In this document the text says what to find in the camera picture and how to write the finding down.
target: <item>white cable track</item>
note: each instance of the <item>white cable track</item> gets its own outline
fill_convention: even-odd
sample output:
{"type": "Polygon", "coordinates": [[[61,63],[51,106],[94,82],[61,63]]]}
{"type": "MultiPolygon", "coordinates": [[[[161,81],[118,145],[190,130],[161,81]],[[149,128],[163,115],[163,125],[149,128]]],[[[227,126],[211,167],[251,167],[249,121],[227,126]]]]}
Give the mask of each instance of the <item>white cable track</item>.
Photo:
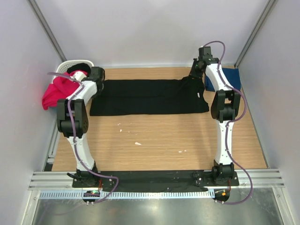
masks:
{"type": "MultiPolygon", "coordinates": [[[[41,191],[39,199],[91,199],[92,197],[84,197],[83,194],[87,190],[57,190],[57,191],[41,191]]],[[[108,192],[100,192],[100,196],[95,197],[97,200],[103,198],[108,192]]],[[[205,192],[161,192],[161,193],[136,193],[136,192],[113,192],[107,199],[182,199],[182,198],[214,198],[213,189],[205,192]]]]}

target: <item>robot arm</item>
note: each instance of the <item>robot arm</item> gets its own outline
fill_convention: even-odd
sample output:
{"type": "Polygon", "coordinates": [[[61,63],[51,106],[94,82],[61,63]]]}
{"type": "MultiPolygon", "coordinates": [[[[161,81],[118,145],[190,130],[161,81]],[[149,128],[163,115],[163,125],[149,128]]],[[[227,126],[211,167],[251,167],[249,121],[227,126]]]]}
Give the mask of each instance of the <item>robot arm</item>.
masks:
{"type": "MultiPolygon", "coordinates": [[[[85,106],[92,97],[101,93],[101,91],[103,90],[104,79],[105,71],[100,67],[92,67],[90,76],[82,80],[82,84],[84,86],[83,90],[71,101],[71,109],[76,126],[75,142],[77,146],[77,152],[84,164],[90,170],[95,172],[98,172],[98,170],[96,167],[95,160],[90,154],[90,149],[86,136],[86,133],[89,128],[89,121],[85,106]]],[[[72,96],[73,95],[69,96],[67,99],[60,99],[57,102],[57,126],[58,130],[61,133],[63,133],[67,140],[70,142],[73,152],[75,154],[73,140],[74,135],[67,106],[68,100],[72,96]]],[[[85,172],[86,169],[81,165],[77,157],[75,158],[77,162],[77,175],[79,175],[80,173],[85,172]]]]}
{"type": "Polygon", "coordinates": [[[210,112],[217,125],[217,153],[214,166],[208,176],[211,176],[214,183],[227,184],[229,180],[236,176],[233,162],[227,153],[228,151],[232,155],[233,122],[228,122],[235,120],[238,115],[240,95],[228,88],[230,84],[222,71],[221,65],[218,67],[218,64],[219,59],[213,58],[210,47],[205,46],[199,48],[199,59],[194,59],[193,66],[195,67],[194,71],[197,71],[198,74],[206,74],[216,91],[210,112]]]}

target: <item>metal plate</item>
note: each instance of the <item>metal plate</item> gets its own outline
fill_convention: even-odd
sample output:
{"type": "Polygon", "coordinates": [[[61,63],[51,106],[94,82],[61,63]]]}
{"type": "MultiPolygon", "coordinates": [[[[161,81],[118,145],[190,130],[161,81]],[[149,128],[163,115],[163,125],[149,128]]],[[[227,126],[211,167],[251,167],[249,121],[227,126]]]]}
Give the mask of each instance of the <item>metal plate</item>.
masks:
{"type": "MultiPolygon", "coordinates": [[[[232,189],[240,201],[248,188],[232,189]]],[[[222,205],[212,199],[109,200],[84,205],[82,200],[39,200],[34,225],[283,225],[272,188],[256,188],[243,204],[222,205]],[[52,213],[69,213],[54,216],[52,213]]]]}

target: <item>black fabric strip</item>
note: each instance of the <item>black fabric strip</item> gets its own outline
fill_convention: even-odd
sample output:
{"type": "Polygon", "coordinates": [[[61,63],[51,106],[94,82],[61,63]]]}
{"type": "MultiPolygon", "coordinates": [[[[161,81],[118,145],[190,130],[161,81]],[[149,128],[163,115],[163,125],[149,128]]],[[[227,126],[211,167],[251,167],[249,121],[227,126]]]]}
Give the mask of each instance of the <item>black fabric strip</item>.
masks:
{"type": "MultiPolygon", "coordinates": [[[[196,185],[194,170],[182,171],[102,171],[106,176],[117,176],[116,192],[198,192],[207,191],[196,185]]],[[[113,179],[102,179],[103,190],[111,191],[113,179]]]]}
{"type": "Polygon", "coordinates": [[[186,114],[209,111],[201,79],[107,80],[92,100],[91,116],[186,114]]]}
{"type": "Polygon", "coordinates": [[[70,74],[76,70],[85,71],[88,73],[88,75],[90,74],[90,67],[86,63],[78,63],[76,65],[71,66],[70,68],[67,69],[67,73],[70,74]]]}

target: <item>blue cloth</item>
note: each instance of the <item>blue cloth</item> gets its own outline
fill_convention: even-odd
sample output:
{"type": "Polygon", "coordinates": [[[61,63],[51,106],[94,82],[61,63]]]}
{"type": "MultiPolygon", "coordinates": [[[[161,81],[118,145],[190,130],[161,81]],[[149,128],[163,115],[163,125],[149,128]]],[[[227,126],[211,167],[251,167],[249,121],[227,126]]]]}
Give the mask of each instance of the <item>blue cloth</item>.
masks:
{"type": "MultiPolygon", "coordinates": [[[[222,68],[222,70],[229,83],[237,90],[240,90],[241,85],[239,69],[222,68]]],[[[215,91],[208,76],[205,76],[205,89],[208,91],[215,91]]]]}

